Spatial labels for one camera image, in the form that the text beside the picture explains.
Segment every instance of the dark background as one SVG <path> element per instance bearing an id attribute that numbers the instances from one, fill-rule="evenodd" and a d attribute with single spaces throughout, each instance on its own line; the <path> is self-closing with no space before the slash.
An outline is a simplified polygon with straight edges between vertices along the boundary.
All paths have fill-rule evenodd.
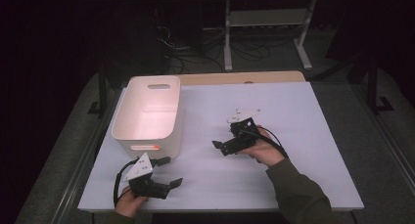
<path id="1" fill-rule="evenodd" d="M 114 88 L 128 76 L 163 74 L 166 51 L 157 42 L 156 26 L 169 26 L 174 36 L 201 50 L 200 28 L 223 25 L 218 14 L 223 5 L 164 3 L 162 18 L 155 20 L 155 4 L 144 2 L 0 0 L 0 221 L 16 220 L 77 97 L 100 65 Z M 415 106 L 414 5 L 414 0 L 319 0 L 311 26 L 338 27 L 331 58 L 374 54 Z"/>

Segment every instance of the bin handle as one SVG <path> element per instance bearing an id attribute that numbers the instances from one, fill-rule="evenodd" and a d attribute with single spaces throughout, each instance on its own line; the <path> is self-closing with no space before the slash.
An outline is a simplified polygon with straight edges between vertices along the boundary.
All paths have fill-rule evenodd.
<path id="1" fill-rule="evenodd" d="M 147 86 L 149 89 L 153 90 L 169 90 L 171 86 L 169 84 L 149 84 Z"/>

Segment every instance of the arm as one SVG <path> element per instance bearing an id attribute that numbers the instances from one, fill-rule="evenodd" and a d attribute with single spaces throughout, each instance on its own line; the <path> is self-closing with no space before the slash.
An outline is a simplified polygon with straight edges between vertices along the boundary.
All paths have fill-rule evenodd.
<path id="1" fill-rule="evenodd" d="M 258 128 L 268 137 L 268 133 Z M 272 184 L 281 213 L 291 223 L 340 223 L 332 213 L 329 199 L 321 188 L 300 174 L 289 159 L 262 140 L 241 151 L 268 166 L 266 171 Z"/>
<path id="2" fill-rule="evenodd" d="M 130 188 L 124 188 L 122 195 L 116 203 L 115 211 L 110 214 L 107 224 L 134 224 L 135 215 L 140 209 L 141 204 L 147 200 L 148 198 L 146 197 L 134 198 Z"/>

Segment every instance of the white tag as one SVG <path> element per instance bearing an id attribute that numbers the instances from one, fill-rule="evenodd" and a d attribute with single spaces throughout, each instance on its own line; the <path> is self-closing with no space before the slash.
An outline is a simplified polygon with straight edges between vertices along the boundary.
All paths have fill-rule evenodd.
<path id="1" fill-rule="evenodd" d="M 146 174 L 152 173 L 153 167 L 150 162 L 149 155 L 143 154 L 137 162 L 132 166 L 132 168 L 124 176 L 123 181 L 128 181 L 137 177 L 144 176 Z"/>

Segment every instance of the dark floor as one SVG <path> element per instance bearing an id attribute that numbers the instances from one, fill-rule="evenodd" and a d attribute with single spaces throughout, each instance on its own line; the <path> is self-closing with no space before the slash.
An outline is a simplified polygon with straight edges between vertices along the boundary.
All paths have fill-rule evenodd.
<path id="1" fill-rule="evenodd" d="M 286 32 L 285 35 L 272 36 L 266 42 L 260 39 L 242 42 L 243 38 L 235 37 L 232 43 L 234 71 L 300 70 L 309 78 L 338 63 L 325 58 L 335 30 L 312 29 L 308 33 L 304 47 L 313 64 L 311 71 L 302 69 L 291 42 L 292 35 L 296 32 Z M 238 55 L 235 49 L 242 52 Z M 208 58 L 189 57 L 189 54 L 192 55 L 189 51 L 175 54 L 177 57 L 170 59 L 170 73 L 221 72 L 223 69 L 220 45 L 207 50 Z M 361 84 L 349 84 L 346 80 L 349 70 L 350 67 L 345 67 L 322 81 L 312 82 L 322 111 L 365 205 L 364 209 L 354 211 L 353 215 L 349 212 L 338 212 L 336 215 L 344 223 L 413 223 L 414 192 L 408 185 L 410 181 L 402 175 L 402 161 L 396 159 L 396 151 L 392 151 L 391 144 L 396 144 L 408 163 L 414 164 L 414 134 L 411 132 L 415 131 L 415 110 L 401 96 L 393 79 L 380 70 L 378 93 L 391 101 L 394 111 L 373 114 L 366 105 L 365 80 Z M 94 152 L 86 149 L 94 149 L 99 145 L 99 140 L 92 140 L 91 134 L 99 138 L 108 120 L 88 113 L 91 104 L 97 101 L 99 95 L 95 75 L 79 96 L 17 223 L 105 222 L 107 215 L 104 213 L 92 215 L 76 208 L 90 171 L 88 169 L 93 165 L 93 157 L 85 154 Z M 157 221 L 161 217 L 141 213 L 137 219 L 137 223 L 151 223 L 152 219 Z"/>

